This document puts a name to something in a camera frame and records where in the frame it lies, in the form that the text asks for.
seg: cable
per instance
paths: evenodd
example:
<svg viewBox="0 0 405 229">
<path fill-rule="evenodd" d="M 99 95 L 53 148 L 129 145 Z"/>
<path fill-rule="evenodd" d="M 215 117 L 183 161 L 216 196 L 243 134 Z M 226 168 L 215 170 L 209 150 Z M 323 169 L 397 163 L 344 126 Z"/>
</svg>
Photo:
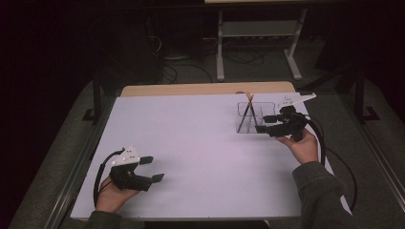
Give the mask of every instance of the cable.
<svg viewBox="0 0 405 229">
<path fill-rule="evenodd" d="M 193 65 L 193 64 L 170 65 L 170 67 L 181 67 L 181 66 L 194 67 L 194 68 L 197 68 L 197 69 L 202 70 L 202 71 L 205 72 L 206 75 L 208 76 L 209 82 L 210 82 L 210 83 L 213 83 L 213 82 L 212 82 L 212 78 L 211 78 L 211 74 L 210 74 L 206 69 L 204 69 L 203 67 L 200 67 L 200 66 L 198 66 L 198 65 Z"/>
<path fill-rule="evenodd" d="M 312 130 L 315 132 L 316 136 L 318 137 L 319 145 L 321 146 L 321 164 L 325 166 L 325 160 L 327 155 L 324 137 L 321 135 L 321 133 L 319 132 L 318 128 L 316 127 L 315 123 L 313 123 L 313 121 L 307 120 L 307 122 L 312 128 Z"/>
<path fill-rule="evenodd" d="M 97 204 L 98 194 L 99 194 L 98 187 L 99 187 L 99 184 L 100 184 L 100 181 L 101 181 L 102 173 L 104 172 L 105 164 L 107 163 L 107 161 L 108 161 L 111 157 L 116 156 L 116 155 L 120 155 L 122 152 L 124 152 L 124 150 L 125 150 L 125 149 L 122 149 L 122 150 L 120 150 L 120 151 L 115 151 L 115 152 L 113 152 L 112 154 L 110 154 L 109 156 L 107 156 L 107 158 L 104 160 L 104 162 L 102 162 L 102 164 L 100 164 L 100 167 L 98 168 L 98 172 L 97 172 L 97 176 L 96 176 L 95 187 L 93 188 L 93 201 L 94 201 L 94 203 L 95 203 L 95 207 L 96 207 L 96 204 Z"/>
<path fill-rule="evenodd" d="M 325 139 L 324 139 L 324 130 L 323 130 L 323 128 L 322 128 L 322 125 L 320 124 L 320 122 L 316 119 L 316 118 L 314 118 L 313 116 L 309 116 L 311 119 L 313 119 L 313 120 L 315 120 L 316 122 L 317 122 L 317 124 L 319 125 L 319 127 L 320 127 L 320 129 L 321 129 L 321 133 L 319 133 L 319 130 L 318 130 L 318 128 L 315 126 L 315 124 L 310 120 L 309 121 L 309 125 L 310 125 L 310 127 L 313 129 L 313 131 L 315 132 L 315 133 L 319 133 L 319 135 L 317 134 L 317 136 L 318 136 L 318 139 L 319 139 L 319 144 L 321 145 L 321 160 L 322 160 L 322 148 L 324 148 L 325 150 L 328 150 L 329 152 L 331 152 L 332 154 L 334 154 L 342 163 L 343 163 L 343 165 L 348 169 L 348 171 L 349 171 L 349 174 L 351 175 L 351 177 L 352 177 L 352 181 L 353 181 L 353 188 L 354 188 L 354 191 L 353 191 L 353 201 L 352 201 L 352 204 L 351 204 L 351 206 L 350 206 L 350 209 L 351 209 L 351 211 L 354 209 L 354 206 L 355 206 L 355 203 L 357 202 L 357 180 L 356 180 L 356 178 L 355 178 L 355 176 L 354 176 L 354 173 L 353 173 L 353 171 L 352 171 L 352 169 L 351 169 L 351 167 L 349 167 L 349 165 L 345 162 L 345 160 L 339 155 L 339 154 L 337 154 L 335 151 L 333 151 L 332 149 L 330 149 L 330 148 L 328 148 L 328 147 L 326 147 L 325 146 Z"/>
<path fill-rule="evenodd" d="M 160 50 L 160 48 L 161 48 L 161 40 L 160 40 L 160 38 L 158 38 L 157 36 L 149 36 L 150 38 L 155 38 L 155 39 L 157 39 L 158 41 L 159 41 L 159 46 L 158 46 L 158 48 L 154 51 L 154 52 L 152 52 L 152 54 L 154 55 L 154 56 L 158 56 L 158 52 L 159 52 L 159 50 Z"/>
<path fill-rule="evenodd" d="M 343 165 L 345 165 L 345 167 L 348 169 L 348 171 L 349 171 L 349 173 L 350 173 L 350 175 L 351 175 L 351 177 L 352 177 L 352 180 L 353 180 L 353 188 L 354 188 L 354 191 L 353 191 L 353 201 L 352 201 L 352 205 L 350 206 L 350 209 L 351 209 L 351 211 L 354 209 L 354 206 L 355 206 L 355 203 L 357 202 L 357 180 L 356 180 L 356 178 L 355 178 L 355 176 L 354 176 L 354 173 L 353 173 L 353 171 L 352 171 L 352 169 L 349 167 L 349 165 L 345 162 L 345 160 L 343 160 L 343 158 L 339 155 L 339 154 L 337 154 L 335 151 L 333 151 L 333 150 L 331 150 L 330 148 L 326 148 L 328 151 L 330 151 L 332 154 L 334 154 L 342 163 L 343 163 Z"/>
<path fill-rule="evenodd" d="M 257 52 L 258 56 L 255 56 L 252 52 L 246 52 L 246 53 L 250 54 L 252 56 L 252 58 L 249 60 L 245 60 L 236 54 L 231 54 L 231 52 L 223 52 L 223 55 L 227 60 L 229 60 L 231 62 L 235 62 L 238 64 L 245 64 L 248 66 L 262 66 L 265 63 L 265 57 L 261 53 Z M 251 64 L 252 62 L 254 62 L 255 60 L 257 60 L 259 58 L 260 58 L 260 62 L 258 64 Z"/>
<path fill-rule="evenodd" d="M 177 70 L 176 69 L 174 69 L 174 68 L 172 68 L 172 67 L 170 67 L 170 66 L 168 66 L 168 65 L 165 65 L 165 66 L 163 66 L 163 67 L 166 67 L 166 68 L 168 68 L 168 69 L 171 69 L 175 74 L 174 75 L 172 75 L 172 74 L 169 74 L 167 71 L 164 71 L 166 74 L 164 75 L 164 77 L 167 79 L 167 80 L 169 80 L 169 84 L 173 84 L 174 82 L 177 82 L 177 78 L 178 78 L 178 72 L 177 72 Z"/>
</svg>

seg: table surface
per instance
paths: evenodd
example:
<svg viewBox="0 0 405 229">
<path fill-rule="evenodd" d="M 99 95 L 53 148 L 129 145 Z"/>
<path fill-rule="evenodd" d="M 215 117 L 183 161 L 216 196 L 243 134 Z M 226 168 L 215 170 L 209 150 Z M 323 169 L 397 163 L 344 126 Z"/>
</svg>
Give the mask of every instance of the table surface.
<svg viewBox="0 0 405 229">
<path fill-rule="evenodd" d="M 271 92 L 270 84 L 255 83 L 258 91 L 266 85 Z M 291 175 L 299 163 L 274 138 L 237 134 L 235 125 L 237 103 L 246 101 L 244 94 L 236 92 L 249 90 L 255 94 L 254 102 L 274 103 L 299 94 L 258 93 L 250 83 L 213 84 L 212 90 L 203 85 L 200 91 L 195 88 L 199 85 L 193 85 L 192 94 L 187 94 L 180 90 L 186 86 L 134 86 L 123 91 L 126 95 L 117 99 L 111 112 L 72 218 L 90 216 L 94 210 L 92 193 L 99 164 L 110 153 L 130 145 L 135 146 L 140 156 L 155 157 L 152 164 L 136 169 L 138 175 L 150 177 L 165 173 L 165 177 L 148 192 L 130 199 L 119 212 L 124 218 L 207 220 L 300 216 L 301 203 Z M 220 88 L 227 90 L 220 94 Z M 137 89 L 149 93 L 129 96 L 139 94 Z M 171 95 L 173 92 L 187 95 Z M 304 104 L 296 109 L 307 113 Z M 110 169 L 108 164 L 103 177 L 107 177 Z M 342 202 L 349 209 L 346 201 L 342 199 Z"/>
<path fill-rule="evenodd" d="M 127 86 L 121 96 L 151 96 L 180 94 L 236 94 L 236 93 L 294 93 L 290 82 L 249 82 L 213 84 L 177 84 Z"/>
</svg>

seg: hand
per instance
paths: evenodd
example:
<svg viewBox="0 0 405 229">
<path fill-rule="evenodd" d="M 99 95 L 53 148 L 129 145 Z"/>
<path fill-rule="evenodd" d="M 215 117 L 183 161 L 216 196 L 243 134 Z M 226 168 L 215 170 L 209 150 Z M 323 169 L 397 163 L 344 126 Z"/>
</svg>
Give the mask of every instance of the hand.
<svg viewBox="0 0 405 229">
<path fill-rule="evenodd" d="M 275 138 L 285 144 L 301 164 L 318 161 L 318 141 L 307 129 L 303 130 L 303 139 L 298 142 L 295 142 L 292 137 L 276 136 Z"/>
<path fill-rule="evenodd" d="M 116 213 L 128 200 L 138 194 L 138 190 L 120 190 L 114 185 L 110 177 L 105 178 L 98 195 L 96 211 Z"/>
</svg>

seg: gray carpet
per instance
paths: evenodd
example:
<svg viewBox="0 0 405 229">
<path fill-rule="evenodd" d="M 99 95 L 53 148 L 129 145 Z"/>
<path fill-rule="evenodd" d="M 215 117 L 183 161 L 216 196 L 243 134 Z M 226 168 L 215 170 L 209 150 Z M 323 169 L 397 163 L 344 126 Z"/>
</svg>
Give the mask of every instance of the gray carpet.
<svg viewBox="0 0 405 229">
<path fill-rule="evenodd" d="M 260 53 L 264 57 L 264 62 L 260 66 L 249 66 L 225 59 L 225 82 L 287 80 L 291 81 L 296 88 L 307 85 L 324 74 L 313 68 L 322 45 L 321 41 L 299 43 L 295 58 L 303 75 L 301 81 L 292 79 L 282 49 L 273 47 L 268 52 Z M 234 54 L 237 54 L 239 60 L 251 58 L 251 54 L 247 52 L 235 52 Z M 252 63 L 260 64 L 260 58 L 256 61 L 258 62 Z M 214 55 L 208 55 L 204 60 L 185 59 L 171 64 L 188 65 L 172 67 L 178 72 L 178 83 L 208 83 L 208 73 L 215 82 Z M 207 73 L 190 65 L 198 65 Z M 173 79 L 170 77 L 164 78 L 162 84 L 170 82 Z M 365 126 L 360 125 L 352 115 L 352 93 L 348 95 L 335 93 L 332 88 L 336 80 L 333 79 L 322 85 L 316 90 L 318 96 L 306 102 L 306 105 L 309 113 L 320 121 L 326 145 L 346 161 L 356 176 L 358 196 L 353 216 L 362 228 L 403 228 L 405 225 L 404 211 L 385 181 L 373 149 L 368 144 L 368 139 L 364 137 L 362 129 L 367 128 L 371 133 L 398 178 L 403 181 L 405 180 L 403 166 L 405 126 L 386 104 L 381 92 L 370 82 L 366 84 L 365 105 L 374 107 L 381 120 L 368 121 Z M 92 87 L 89 85 L 83 89 L 72 107 L 53 147 L 32 183 L 30 191 L 16 213 L 11 228 L 44 228 L 47 224 L 58 195 L 72 171 L 73 164 L 81 149 L 85 147 L 94 128 L 91 122 L 81 120 L 86 110 L 92 107 L 92 102 Z M 328 159 L 335 174 L 347 183 L 349 192 L 346 194 L 346 198 L 348 204 L 351 204 L 353 182 L 348 170 L 330 152 L 328 152 Z M 62 220 L 60 228 L 80 228 L 82 226 L 82 222 L 69 218 L 70 209 L 67 209 L 66 217 Z M 121 228 L 131 228 L 131 226 L 131 221 L 124 221 Z M 299 228 L 299 220 L 274 220 L 269 223 L 269 226 L 280 229 Z"/>
</svg>

